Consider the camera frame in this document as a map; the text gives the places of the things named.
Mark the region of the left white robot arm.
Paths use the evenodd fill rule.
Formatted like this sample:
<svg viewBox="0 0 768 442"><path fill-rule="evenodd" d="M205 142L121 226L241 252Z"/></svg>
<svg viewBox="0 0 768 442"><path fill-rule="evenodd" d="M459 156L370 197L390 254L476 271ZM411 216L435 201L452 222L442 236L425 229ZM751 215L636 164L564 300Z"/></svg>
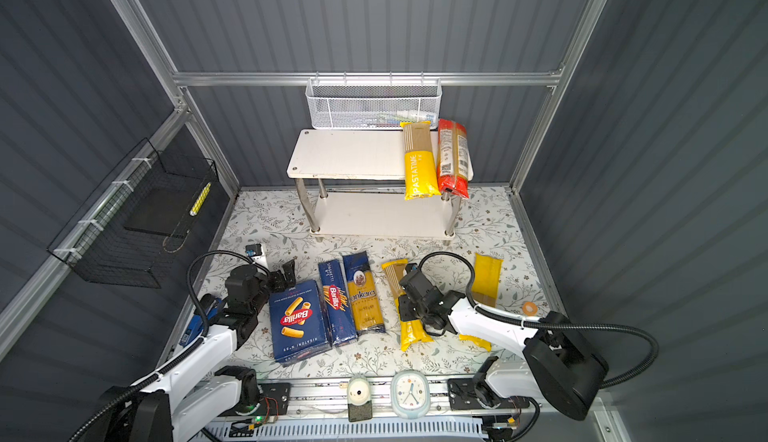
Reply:
<svg viewBox="0 0 768 442"><path fill-rule="evenodd" d="M227 296L209 314L189 291L201 318L200 334L178 355L127 387L114 386L98 409L72 435L74 441L188 441L207 434L222 414L249 417L255 424L286 414L289 387L261 388L256 372L228 359L250 338L270 295L296 285L295 263L272 272L250 258L225 282Z"/></svg>

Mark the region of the yellow Pastatime spaghetti bag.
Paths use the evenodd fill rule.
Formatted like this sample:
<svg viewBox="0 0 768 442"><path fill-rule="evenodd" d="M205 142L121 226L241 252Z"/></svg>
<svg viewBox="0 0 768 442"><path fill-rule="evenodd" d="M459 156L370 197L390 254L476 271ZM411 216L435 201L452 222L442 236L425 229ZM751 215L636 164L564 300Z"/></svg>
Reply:
<svg viewBox="0 0 768 442"><path fill-rule="evenodd" d="M407 259L394 260L382 265L398 315L402 352L406 352L415 343L433 341L418 319L414 303L410 301L400 285L401 280L411 267L412 264Z"/></svg>
<svg viewBox="0 0 768 442"><path fill-rule="evenodd" d="M429 122L402 123L405 200L439 196Z"/></svg>

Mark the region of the red spaghetti bag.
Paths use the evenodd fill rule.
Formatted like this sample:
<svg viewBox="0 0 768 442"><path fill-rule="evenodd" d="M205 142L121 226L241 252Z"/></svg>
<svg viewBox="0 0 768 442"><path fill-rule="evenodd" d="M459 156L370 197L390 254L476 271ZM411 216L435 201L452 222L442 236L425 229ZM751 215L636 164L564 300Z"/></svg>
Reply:
<svg viewBox="0 0 768 442"><path fill-rule="evenodd" d="M469 147L463 125L441 119L438 123L438 187L463 199L469 199Z"/></svg>

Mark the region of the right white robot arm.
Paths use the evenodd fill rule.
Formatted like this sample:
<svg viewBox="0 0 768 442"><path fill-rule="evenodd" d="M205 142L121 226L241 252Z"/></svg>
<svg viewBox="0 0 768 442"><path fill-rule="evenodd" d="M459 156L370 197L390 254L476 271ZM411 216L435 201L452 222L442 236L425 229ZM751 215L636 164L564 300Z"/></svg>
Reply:
<svg viewBox="0 0 768 442"><path fill-rule="evenodd" d="M486 407L514 397L542 397L561 414L583 420L608 371L577 331L535 329L528 319L504 323L501 313L483 304L472 306L457 291L441 292L414 268L399 281L407 299L407 315L438 331L487 341L522 358L522 366L489 357L473 376L470 392ZM483 309L489 315L481 313Z"/></svg>

